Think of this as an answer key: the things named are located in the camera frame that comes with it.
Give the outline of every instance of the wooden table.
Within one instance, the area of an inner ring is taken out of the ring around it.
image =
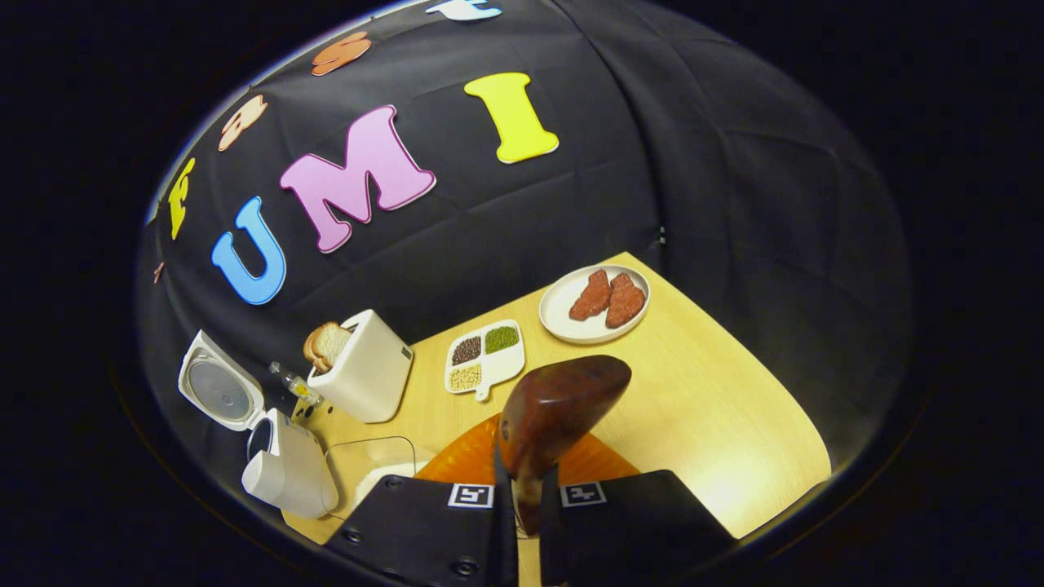
[[[318,409],[294,421],[328,447],[402,436],[422,454],[434,454],[499,413],[515,383],[529,370],[611,354],[631,366],[633,378],[593,433],[642,472],[673,471],[734,537],[754,531],[830,475],[826,446],[808,416],[738,341],[632,255],[622,253],[606,262],[634,268],[649,282],[645,316],[623,336],[594,346],[555,338],[538,314],[544,287],[413,345],[413,366],[399,412],[390,421],[363,424],[339,409],[330,414]],[[522,330],[526,352],[522,373],[493,386],[482,403],[473,394],[447,392],[443,375],[450,344],[508,318]],[[338,489],[342,494],[353,490]],[[333,512],[337,517],[307,520],[283,512],[283,518],[323,544],[340,527],[337,518],[347,517],[349,502],[342,495]],[[540,584],[539,565],[538,541],[520,540],[520,585]]]

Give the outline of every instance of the lentils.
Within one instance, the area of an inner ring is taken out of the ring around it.
[[[453,349],[453,365],[460,365],[477,357],[482,352],[482,341],[478,336],[472,336]]]
[[[519,343],[519,332],[511,326],[494,328],[485,333],[485,353],[493,354]]]
[[[454,392],[470,390],[482,382],[482,363],[455,369],[450,372],[450,389]]]

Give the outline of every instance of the pink letter m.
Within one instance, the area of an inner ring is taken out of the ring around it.
[[[279,185],[298,194],[319,234],[319,251],[332,253],[352,236],[352,226],[334,217],[327,205],[370,222],[369,177],[380,188],[377,205],[381,210],[401,208],[435,186],[435,174],[418,167],[399,140],[392,123],[395,115],[395,107],[382,105],[352,123],[345,167],[309,154],[283,173]]]

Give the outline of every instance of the yellow letter i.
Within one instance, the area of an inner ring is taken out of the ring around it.
[[[518,163],[559,148],[559,137],[544,130],[532,110],[525,93],[528,85],[529,76],[524,73],[497,73],[464,87],[468,95],[485,102],[500,134],[497,159],[502,163]]]

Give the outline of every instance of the blue letter u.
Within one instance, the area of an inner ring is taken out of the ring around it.
[[[279,242],[261,218],[261,198],[252,197],[236,214],[236,228],[243,229],[264,256],[265,268],[261,277],[251,275],[232,248],[232,233],[217,239],[210,260],[221,269],[224,278],[239,297],[254,305],[266,304],[283,287],[286,279],[286,258]]]

